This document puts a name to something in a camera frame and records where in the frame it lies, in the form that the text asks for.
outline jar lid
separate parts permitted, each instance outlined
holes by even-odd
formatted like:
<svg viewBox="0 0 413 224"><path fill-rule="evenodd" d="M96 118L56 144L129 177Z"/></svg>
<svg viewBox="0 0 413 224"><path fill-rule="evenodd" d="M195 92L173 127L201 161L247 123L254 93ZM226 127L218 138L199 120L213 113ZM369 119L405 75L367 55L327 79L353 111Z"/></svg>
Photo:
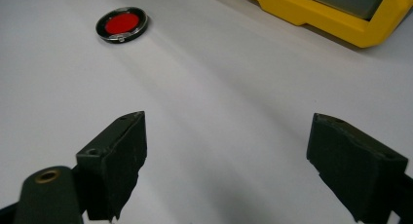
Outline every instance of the jar lid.
<svg viewBox="0 0 413 224"><path fill-rule="evenodd" d="M148 16L139 8L116 9L96 24L96 32L106 42L125 43L140 36L148 26Z"/></svg>

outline yellow plastic edge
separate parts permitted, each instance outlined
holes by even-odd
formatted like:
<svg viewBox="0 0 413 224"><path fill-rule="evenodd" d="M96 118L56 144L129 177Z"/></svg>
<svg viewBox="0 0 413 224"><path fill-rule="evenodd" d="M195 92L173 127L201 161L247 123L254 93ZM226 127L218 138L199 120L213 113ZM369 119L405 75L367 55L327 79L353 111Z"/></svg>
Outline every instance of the yellow plastic edge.
<svg viewBox="0 0 413 224"><path fill-rule="evenodd" d="M383 0L368 21L314 0L257 1L264 11L294 25L308 23L360 48L384 42L413 6L413 0Z"/></svg>

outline white surface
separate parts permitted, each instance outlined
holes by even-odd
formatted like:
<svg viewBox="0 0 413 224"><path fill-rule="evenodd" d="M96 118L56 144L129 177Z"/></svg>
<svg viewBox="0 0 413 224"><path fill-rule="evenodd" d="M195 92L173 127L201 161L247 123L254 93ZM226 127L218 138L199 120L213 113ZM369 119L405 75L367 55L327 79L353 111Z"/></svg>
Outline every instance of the white surface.
<svg viewBox="0 0 413 224"><path fill-rule="evenodd" d="M101 41L97 20L126 6L148 31ZM313 114L413 159L412 31L410 17L355 50L249 0L0 0L0 206L145 110L148 159L120 223L354 223L306 160Z"/></svg>

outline brass insert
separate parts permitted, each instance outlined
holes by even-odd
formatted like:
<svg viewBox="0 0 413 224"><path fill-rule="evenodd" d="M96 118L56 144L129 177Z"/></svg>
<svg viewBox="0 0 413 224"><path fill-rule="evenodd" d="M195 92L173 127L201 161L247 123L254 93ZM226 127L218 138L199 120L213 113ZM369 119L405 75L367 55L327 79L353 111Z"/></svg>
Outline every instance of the brass insert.
<svg viewBox="0 0 413 224"><path fill-rule="evenodd" d="M60 170L58 169L50 169L42 172L41 174L37 175L35 178L36 183L44 184L52 182L53 180L57 179L60 175Z"/></svg>

